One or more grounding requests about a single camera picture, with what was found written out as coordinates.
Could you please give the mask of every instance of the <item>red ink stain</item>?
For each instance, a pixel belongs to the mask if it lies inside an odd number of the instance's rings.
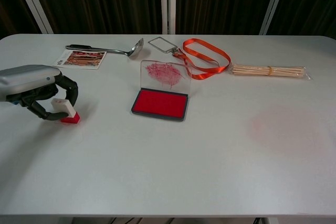
[[[146,69],[150,77],[170,87],[177,84],[182,77],[180,71],[169,63],[153,63]]]

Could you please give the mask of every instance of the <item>red ink pad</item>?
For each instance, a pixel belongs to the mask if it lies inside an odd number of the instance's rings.
[[[141,88],[132,107],[134,114],[183,121],[188,95]]]

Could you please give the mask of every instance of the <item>clear plastic lid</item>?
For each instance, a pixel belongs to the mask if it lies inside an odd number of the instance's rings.
[[[141,88],[189,94],[192,70],[183,64],[141,61]]]

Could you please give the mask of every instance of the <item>spoon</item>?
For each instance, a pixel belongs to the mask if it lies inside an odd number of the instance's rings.
[[[71,49],[71,50],[82,50],[82,51],[89,51],[89,52],[106,51],[111,54],[126,55],[127,57],[136,56],[141,51],[142,47],[143,47],[143,38],[141,38],[129,52],[121,51],[121,50],[105,49],[105,48],[95,48],[95,47],[86,46],[86,45],[71,44],[69,46],[65,46],[66,49]]]

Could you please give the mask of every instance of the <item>orange lanyard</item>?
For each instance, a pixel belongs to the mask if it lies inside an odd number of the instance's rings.
[[[229,63],[226,66],[220,66],[218,61],[216,61],[216,60],[214,60],[214,59],[212,59],[212,58],[210,58],[210,57],[208,57],[204,54],[201,54],[200,52],[197,52],[193,49],[190,49],[189,47],[187,47],[187,45],[192,44],[192,43],[198,43],[198,44],[210,49],[211,51],[222,55],[225,59],[228,60]],[[208,42],[205,42],[204,40],[201,40],[201,39],[192,38],[192,39],[186,40],[185,42],[183,42],[183,50],[186,51],[188,54],[197,57],[198,59],[201,59],[201,60],[204,60],[204,61],[209,61],[209,62],[214,62],[218,65],[218,67],[215,67],[215,68],[201,68],[201,67],[196,66],[192,62],[192,60],[180,48],[178,50],[174,51],[173,56],[183,60],[184,64],[186,66],[191,65],[195,69],[204,72],[204,73],[200,73],[200,74],[191,74],[189,69],[186,68],[187,71],[188,71],[188,74],[191,76],[191,78],[196,79],[196,80],[204,80],[206,78],[209,78],[210,76],[213,76],[214,74],[221,73],[225,69],[227,69],[227,67],[231,63],[230,56],[226,52],[224,52],[223,50],[221,50],[221,49],[219,49],[219,48],[217,48],[217,47],[215,47],[215,46],[213,46],[213,45],[209,44]]]

